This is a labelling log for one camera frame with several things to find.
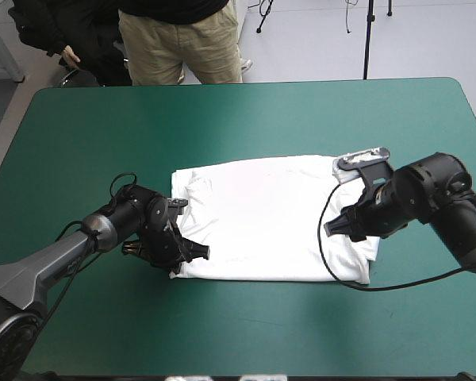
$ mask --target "black cable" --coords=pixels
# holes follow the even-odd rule
[[[63,228],[62,232],[58,235],[58,237],[55,239],[55,242],[57,241],[60,241],[60,239],[62,239],[62,237],[65,235],[65,233],[69,230],[70,227],[74,226],[74,225],[81,225],[82,222],[81,221],[72,221],[72,222],[69,222],[68,224],[65,225],[65,227]],[[99,254],[97,254],[94,258],[92,258],[92,260],[90,260],[87,264],[85,264],[83,267],[81,267],[79,270],[78,270],[78,274],[83,271],[84,269],[86,269],[88,266],[90,266],[93,262],[95,262],[99,256],[101,256],[101,252]]]
[[[351,30],[349,29],[349,23],[348,23],[348,18],[349,18],[349,6],[352,6],[353,8],[355,6],[358,5],[358,1],[359,0],[356,0],[356,2],[352,2],[351,0],[344,0],[345,3],[346,3],[346,30],[347,30],[347,33],[350,33]]]
[[[419,286],[419,285],[425,284],[425,283],[435,282],[436,280],[445,279],[445,278],[448,278],[452,275],[459,274],[460,272],[476,269],[476,264],[471,265],[471,266],[465,266],[465,267],[457,268],[457,269],[449,271],[449,272],[445,272],[444,274],[441,274],[441,275],[433,276],[431,278],[421,279],[421,280],[417,280],[417,281],[414,281],[414,282],[402,283],[402,284],[397,284],[397,285],[394,285],[394,286],[387,286],[387,287],[362,287],[362,286],[358,286],[358,285],[354,284],[353,282],[343,281],[338,276],[336,276],[336,274],[329,267],[328,261],[324,257],[323,245],[321,243],[321,225],[322,225],[322,222],[323,222],[324,212],[326,212],[326,209],[328,208],[328,205],[330,203],[330,200],[332,199],[333,194],[336,192],[337,189],[339,189],[339,187],[340,187],[340,184],[338,184],[336,187],[334,187],[332,192],[328,196],[328,200],[326,200],[326,204],[324,204],[323,212],[321,213],[321,217],[319,218],[319,223],[317,224],[317,240],[319,241],[319,252],[321,253],[321,258],[323,260],[324,266],[326,267],[326,270],[328,270],[330,275],[339,284],[342,284],[345,287],[349,287],[349,288],[352,288],[352,289],[358,290],[358,291],[391,291],[391,290],[400,290],[402,288]]]
[[[88,263],[86,263],[83,267],[81,267],[79,270],[78,270],[78,274],[83,271],[85,268],[87,268],[88,266],[90,266],[93,262],[95,262],[96,260],[99,259],[99,257],[101,256],[101,252],[99,254],[97,254],[96,256],[94,256],[94,258],[92,258],[91,260],[88,261]]]
[[[127,184],[129,188],[132,188],[137,184],[137,175],[134,172],[124,172],[119,174],[117,177],[113,179],[113,181],[111,182],[111,185],[109,186],[109,194],[111,195],[111,198],[115,197],[115,194],[113,194],[113,185],[115,184],[116,181],[118,181],[119,179],[125,176],[134,177],[134,180],[130,184]]]
[[[66,224],[65,227],[62,230],[62,233],[60,233],[58,235],[58,237],[55,239],[55,242],[60,241],[60,239],[65,235],[65,233],[69,230],[70,227],[72,227],[74,225],[81,225],[81,224],[82,224],[81,221],[72,221],[72,222],[69,222],[68,224]]]
[[[72,272],[72,275],[69,278],[69,280],[65,283],[65,286],[63,287],[62,292],[60,292],[60,294],[58,295],[58,298],[56,299],[55,304],[53,304],[53,307],[51,307],[51,309],[48,312],[48,315],[46,315],[46,318],[44,319],[44,321],[40,325],[39,330],[37,331],[37,336],[42,332],[42,330],[48,324],[48,322],[51,319],[51,317],[53,316],[53,314],[58,309],[60,303],[62,302],[63,297],[65,296],[65,294],[69,290],[69,287],[71,286],[72,282],[74,281],[74,278],[77,276],[79,268],[81,267],[81,263],[83,262],[84,257],[85,256],[81,256],[78,259],[78,264],[76,265],[76,269]]]
[[[71,226],[74,226],[74,225],[81,225],[82,222],[81,221],[72,221],[72,222],[69,222],[62,230],[62,232],[58,235],[58,237],[56,238],[56,241],[59,241],[63,235],[66,233],[66,231],[68,231],[68,229],[71,227]],[[60,303],[62,302],[62,299],[63,297],[65,297],[65,294],[67,293],[67,291],[69,290],[69,287],[71,286],[72,282],[74,281],[75,277],[77,276],[77,274],[79,274],[81,271],[83,271],[85,268],[87,268],[88,266],[90,266],[100,255],[101,253],[97,254],[90,262],[88,262],[87,264],[85,264],[85,266],[81,267],[81,265],[83,264],[84,260],[86,259],[86,257],[88,256],[88,254],[92,251],[92,248],[93,248],[93,241],[91,239],[91,237],[88,237],[88,239],[86,240],[86,243],[85,243],[85,248],[83,250],[83,254],[77,259],[77,263],[75,265],[75,269],[72,271],[72,273],[69,275],[69,279],[68,281],[65,283],[65,286],[63,287],[62,291],[59,293],[58,295],[58,298],[56,299],[55,301],[55,304],[53,304],[53,306],[51,307],[51,309],[49,310],[48,314],[46,315],[46,318],[42,321],[42,324],[40,325],[39,327],[39,330],[37,331],[37,336],[40,334],[40,332],[42,332],[42,330],[44,329],[44,327],[48,324],[49,320],[51,319],[51,317],[53,316],[53,314],[56,312],[56,310],[58,309]]]
[[[269,4],[268,4],[268,8],[267,8],[267,11],[266,13],[263,13],[263,4],[268,1]],[[268,14],[270,14],[271,12],[271,4],[273,3],[274,0],[261,0],[261,2],[259,3],[259,14],[262,16],[262,17],[266,17]]]

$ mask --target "green table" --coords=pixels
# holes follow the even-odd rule
[[[379,145],[394,167],[455,154],[476,190],[476,120],[452,79],[43,90],[0,170],[0,264],[107,202],[119,172],[169,194],[177,168]],[[431,229],[413,222],[381,243],[371,278],[386,285],[454,267]],[[369,294],[332,283],[169,280],[114,250],[76,279],[25,370],[476,374],[476,275]]]

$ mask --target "robotic arm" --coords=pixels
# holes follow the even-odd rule
[[[456,157],[435,153],[394,171],[385,148],[337,158],[339,184],[358,177],[365,189],[356,204],[324,225],[328,236],[387,238],[417,219],[430,224],[460,266],[476,273],[476,194],[472,178]]]
[[[13,264],[0,266],[0,381],[11,380],[25,361],[43,321],[48,320],[47,293],[63,277],[75,275],[95,252],[125,242],[124,254],[178,273],[182,262],[208,259],[209,248],[182,237],[176,217],[187,200],[170,199],[133,184],[85,217],[82,228]]]

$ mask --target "white cloth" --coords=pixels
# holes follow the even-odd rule
[[[337,184],[333,157],[291,156],[236,161],[178,170],[172,175],[172,197],[189,205],[178,226],[182,235],[210,247],[209,260],[182,265],[180,278],[235,280],[333,280],[317,243],[317,223]],[[333,195],[323,224],[355,203],[361,179],[344,184]],[[348,237],[326,237],[324,255],[344,280],[369,283],[368,260],[375,260],[379,239],[351,243]]]

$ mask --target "black jacket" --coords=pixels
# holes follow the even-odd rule
[[[122,12],[170,24],[193,24],[218,12],[231,0],[121,0]]]
[[[16,8],[32,23],[34,29],[49,41],[48,54],[60,54],[67,46],[65,38],[56,26],[49,6],[62,0],[14,0]]]

